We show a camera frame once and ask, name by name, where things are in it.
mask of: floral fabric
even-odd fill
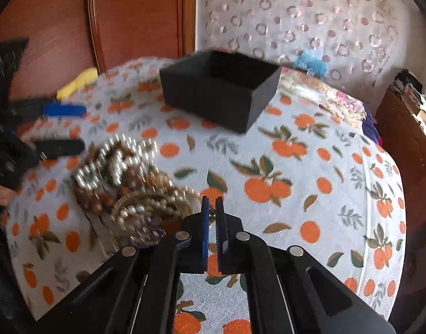
[[[316,104],[320,104],[336,117],[346,121],[351,127],[363,133],[361,126],[363,119],[366,118],[366,112],[360,100],[329,86],[317,78],[308,77],[303,72],[289,68],[283,68],[281,71],[279,86],[290,94],[310,99]]]
[[[157,166],[177,184],[214,199],[269,245],[297,244],[388,318],[405,251],[401,178],[390,155],[328,111],[280,89],[246,135],[163,101],[159,68],[131,61],[69,101],[83,119],[37,121],[25,137],[81,137],[87,146],[115,132],[156,139]],[[81,157],[29,171],[3,215],[21,292],[36,319],[104,261],[70,190]],[[177,333],[249,333],[245,280],[217,270],[214,229],[208,272],[182,275]]]

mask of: wooden headboard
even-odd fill
[[[10,0],[0,41],[29,37],[10,97],[50,95],[81,71],[194,50],[196,0]]]

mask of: person's hand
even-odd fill
[[[0,186],[0,206],[8,206],[16,196],[16,192],[10,188]]]

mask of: metal screw head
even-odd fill
[[[247,233],[247,232],[245,232],[245,231],[241,231],[241,232],[238,232],[238,233],[236,234],[236,238],[237,238],[239,241],[248,241],[248,240],[250,240],[250,235],[249,235],[249,233]]]
[[[178,231],[175,236],[179,241],[185,241],[190,237],[190,234],[187,231]]]
[[[134,246],[125,246],[122,249],[122,255],[126,257],[134,256],[136,254],[136,248]]]
[[[10,172],[15,171],[15,165],[12,162],[6,162],[6,169]]]
[[[304,250],[299,246],[292,246],[289,249],[289,252],[292,256],[297,256],[297,257],[303,256],[303,254],[304,254]]]

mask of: black box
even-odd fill
[[[279,65],[206,51],[161,69],[160,79],[168,105],[245,133],[274,96],[280,74]]]

